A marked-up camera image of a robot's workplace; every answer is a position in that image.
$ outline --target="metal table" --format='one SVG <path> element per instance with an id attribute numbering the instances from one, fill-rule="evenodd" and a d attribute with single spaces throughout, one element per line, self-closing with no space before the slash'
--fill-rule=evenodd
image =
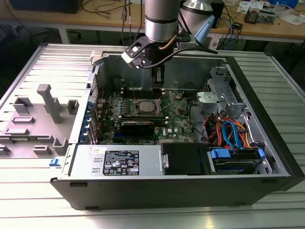
<path id="1" fill-rule="evenodd" d="M 41 82 L 50 83 L 54 96 L 62 103 L 80 98 L 92 70 L 91 52 L 101 47 L 60 44 L 39 47 L 0 100 L 0 131 L 14 111 L 11 103 L 15 97 L 31 97 Z M 219 51 L 219 55 L 224 54 L 235 57 L 305 172 L 305 93 L 273 57 L 261 52 Z M 39 158 L 0 160 L 1 228 L 305 227 L 304 182 L 247 207 L 77 211 L 49 184 L 50 177 L 60 171 L 49 167 L 49 162 L 50 159 Z"/>

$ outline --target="side panel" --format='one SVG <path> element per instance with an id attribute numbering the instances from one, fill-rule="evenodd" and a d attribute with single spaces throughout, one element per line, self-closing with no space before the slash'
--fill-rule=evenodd
<path id="1" fill-rule="evenodd" d="M 54 178 L 51 184 L 77 210 L 191 208 L 252 205 L 290 179 L 58 181 Z"/>
<path id="2" fill-rule="evenodd" d="M 282 163 L 284 164 L 285 169 L 290 175 L 294 176 L 294 179 L 291 180 L 291 183 L 286 184 L 280 190 L 280 191 L 287 191 L 288 189 L 292 188 L 293 186 L 297 185 L 298 183 L 304 180 L 305 178 L 304 173 L 302 172 L 300 166 L 296 162 L 294 156 L 290 152 L 285 141 L 283 140 L 278 130 L 276 129 L 270 116 L 264 109 L 259 98 L 255 94 L 253 88 L 246 79 L 243 71 L 238 66 L 236 60 L 232 57 L 228 57 L 227 59 L 237 79 L 237 82 L 235 83 L 239 84 L 240 88 L 242 88 L 242 90 L 244 91 L 246 99 L 248 100 L 249 104 L 254 110 L 255 115 L 257 116 L 272 146 L 274 147 Z"/>

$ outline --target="gray plastic part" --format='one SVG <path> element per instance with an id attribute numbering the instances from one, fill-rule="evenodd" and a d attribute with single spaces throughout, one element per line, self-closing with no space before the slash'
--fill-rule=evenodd
<path id="1" fill-rule="evenodd" d="M 76 115 L 79 106 L 80 105 L 77 100 L 69 100 L 67 104 L 69 114 Z"/>
<path id="2" fill-rule="evenodd" d="M 28 97 L 18 97 L 13 103 L 13 106 L 17 113 L 28 114 L 27 106 L 33 106 Z"/>
<path id="3" fill-rule="evenodd" d="M 50 135 L 49 137 L 38 137 L 37 140 L 40 143 L 52 143 L 54 142 L 54 137 Z"/>
<path id="4" fill-rule="evenodd" d="M 3 136 L 0 138 L 0 144 L 6 145 L 10 149 L 10 154 L 0 155 L 0 158 L 49 158 L 49 154 L 35 154 L 33 152 L 34 145 L 39 144 L 48 145 L 52 151 L 51 155 L 59 156 L 53 148 L 54 139 L 57 138 L 60 143 L 63 143 L 65 138 L 69 140 L 76 115 L 69 114 L 67 106 L 61 105 L 62 121 L 60 124 L 54 124 L 51 115 L 46 113 L 44 104 L 33 104 L 27 109 L 30 115 L 35 118 L 35 122 L 15 124 L 12 122 L 13 118 L 29 116 L 28 114 L 20 115 L 15 112 L 4 130 L 28 129 L 30 134 L 18 136 L 5 135 L 2 132 Z"/>
<path id="5" fill-rule="evenodd" d="M 24 116 L 24 117 L 14 117 L 12 119 L 14 124 L 24 124 L 24 123 L 33 123 L 35 119 L 32 116 Z"/>
<path id="6" fill-rule="evenodd" d="M 14 129 L 7 128 L 4 132 L 5 135 L 28 135 L 30 132 L 28 129 Z"/>
<path id="7" fill-rule="evenodd" d="M 65 155 L 67 152 L 68 146 L 69 146 L 69 142 L 66 138 L 63 140 L 62 145 L 57 138 L 55 139 L 55 141 L 53 143 L 53 148 L 58 155 Z"/>
<path id="8" fill-rule="evenodd" d="M 42 96 L 54 123 L 58 124 L 61 122 L 61 116 L 58 111 L 58 106 L 54 103 L 54 99 L 51 96 L 50 90 L 51 86 L 49 84 L 40 84 L 37 88 L 37 93 Z"/>
<path id="9" fill-rule="evenodd" d="M 49 146 L 42 146 L 42 145 L 34 146 L 33 151 L 35 154 L 51 154 L 52 153 Z"/>
<path id="10" fill-rule="evenodd" d="M 10 154 L 10 149 L 6 146 L 0 146 L 0 155 L 8 155 Z"/>
<path id="11" fill-rule="evenodd" d="M 53 98 L 53 100 L 54 100 L 55 107 L 57 107 L 58 112 L 61 112 L 61 104 L 59 103 L 58 98 L 55 97 L 55 98 Z M 48 107 L 46 105 L 44 105 L 44 109 L 46 109 L 46 112 L 48 114 L 50 113 L 49 109 L 48 109 Z"/>
<path id="12" fill-rule="evenodd" d="M 13 143 L 13 141 L 9 137 L 0 138 L 0 144 Z"/>

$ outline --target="table leg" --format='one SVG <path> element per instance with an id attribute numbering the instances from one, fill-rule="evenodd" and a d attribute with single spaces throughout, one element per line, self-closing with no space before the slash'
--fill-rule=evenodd
<path id="1" fill-rule="evenodd" d="M 101 40 L 101 31 L 98 31 L 98 30 L 97 30 L 97 31 L 95 31 L 95 32 L 96 32 L 96 39 L 97 39 L 97 42 L 98 42 L 98 43 L 101 43 L 101 41 L 102 41 L 102 40 Z"/>
<path id="2" fill-rule="evenodd" d="M 65 28 L 58 28 L 58 31 L 61 35 L 61 42 L 63 44 L 71 44 L 68 31 Z"/>
<path id="3" fill-rule="evenodd" d="M 219 40 L 223 37 L 222 33 L 212 33 L 209 49 L 217 49 Z"/>

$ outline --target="blue cable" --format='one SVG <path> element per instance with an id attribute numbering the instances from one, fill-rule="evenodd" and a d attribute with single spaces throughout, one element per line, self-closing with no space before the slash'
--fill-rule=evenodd
<path id="1" fill-rule="evenodd" d="M 230 31 L 231 31 L 231 36 L 230 36 L 230 40 L 229 40 L 229 44 L 226 46 L 225 50 L 228 49 L 229 46 L 232 45 L 232 38 L 233 38 L 233 28 L 232 28 L 232 25 L 230 23 L 230 21 L 226 18 L 221 18 L 222 20 L 225 20 L 229 25 L 230 25 Z"/>
<path id="2" fill-rule="evenodd" d="M 236 126 L 234 125 L 233 122 L 231 121 L 226 121 L 223 125 L 223 136 L 224 136 L 224 140 L 229 144 L 229 146 L 231 147 L 231 149 L 234 149 L 234 145 L 229 141 L 228 137 L 227 137 L 227 133 L 225 131 L 225 127 L 227 125 L 231 125 L 232 128 L 233 128 L 233 132 L 234 132 L 234 138 L 235 138 L 235 142 L 236 142 L 236 146 L 237 148 L 239 149 L 244 149 L 243 146 L 242 146 L 242 143 L 240 142 L 239 138 L 238 138 L 238 131 L 237 131 L 237 128 Z"/>

